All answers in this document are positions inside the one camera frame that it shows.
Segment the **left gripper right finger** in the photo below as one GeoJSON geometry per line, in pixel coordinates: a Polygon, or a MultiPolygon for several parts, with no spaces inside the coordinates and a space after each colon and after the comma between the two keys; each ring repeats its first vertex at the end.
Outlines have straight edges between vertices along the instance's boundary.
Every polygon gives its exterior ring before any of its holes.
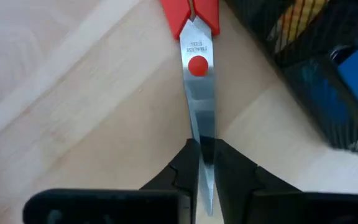
{"type": "Polygon", "coordinates": [[[222,139],[215,140],[214,176],[224,224],[243,224],[250,198],[258,190],[299,191],[222,139]]]}

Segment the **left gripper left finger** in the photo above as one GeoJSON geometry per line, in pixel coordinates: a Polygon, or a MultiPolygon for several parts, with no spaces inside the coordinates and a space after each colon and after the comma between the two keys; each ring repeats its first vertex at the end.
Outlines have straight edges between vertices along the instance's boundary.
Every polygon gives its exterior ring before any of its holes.
{"type": "Polygon", "coordinates": [[[196,206],[198,196],[198,171],[200,145],[195,139],[187,139],[179,153],[141,190],[173,190],[187,196],[189,201],[190,220],[196,222],[196,206]]]}

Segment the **red handled scissors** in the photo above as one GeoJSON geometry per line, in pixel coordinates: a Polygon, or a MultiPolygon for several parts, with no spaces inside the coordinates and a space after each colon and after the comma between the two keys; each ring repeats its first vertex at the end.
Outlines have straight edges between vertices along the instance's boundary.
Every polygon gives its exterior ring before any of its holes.
{"type": "Polygon", "coordinates": [[[213,39],[220,33],[219,0],[159,0],[180,43],[192,137],[201,151],[199,187],[208,215],[214,210],[216,97],[213,39]]]}

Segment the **orange pencil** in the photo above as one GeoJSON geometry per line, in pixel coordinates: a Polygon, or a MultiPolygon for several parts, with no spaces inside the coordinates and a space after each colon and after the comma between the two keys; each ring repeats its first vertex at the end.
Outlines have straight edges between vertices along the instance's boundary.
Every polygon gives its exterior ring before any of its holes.
{"type": "Polygon", "coordinates": [[[301,27],[301,8],[305,0],[295,2],[279,17],[269,33],[268,41],[273,46],[273,52],[278,53],[297,37],[301,27]]]}

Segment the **natural wood pencil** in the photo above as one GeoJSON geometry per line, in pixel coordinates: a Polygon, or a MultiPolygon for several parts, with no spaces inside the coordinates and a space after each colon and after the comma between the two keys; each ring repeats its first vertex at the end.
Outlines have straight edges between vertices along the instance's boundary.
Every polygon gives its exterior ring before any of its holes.
{"type": "Polygon", "coordinates": [[[300,21],[302,23],[311,22],[322,10],[322,8],[327,5],[330,0],[298,0],[300,2],[300,21]]]}

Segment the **black mesh desk organizer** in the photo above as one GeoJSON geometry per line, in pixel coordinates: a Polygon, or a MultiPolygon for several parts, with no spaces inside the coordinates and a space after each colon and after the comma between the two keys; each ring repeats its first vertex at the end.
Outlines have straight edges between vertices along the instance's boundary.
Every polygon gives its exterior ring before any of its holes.
{"type": "Polygon", "coordinates": [[[358,99],[339,66],[358,50],[358,0],[330,0],[278,53],[268,36],[295,0],[225,0],[281,71],[330,146],[358,153],[358,99]]]}

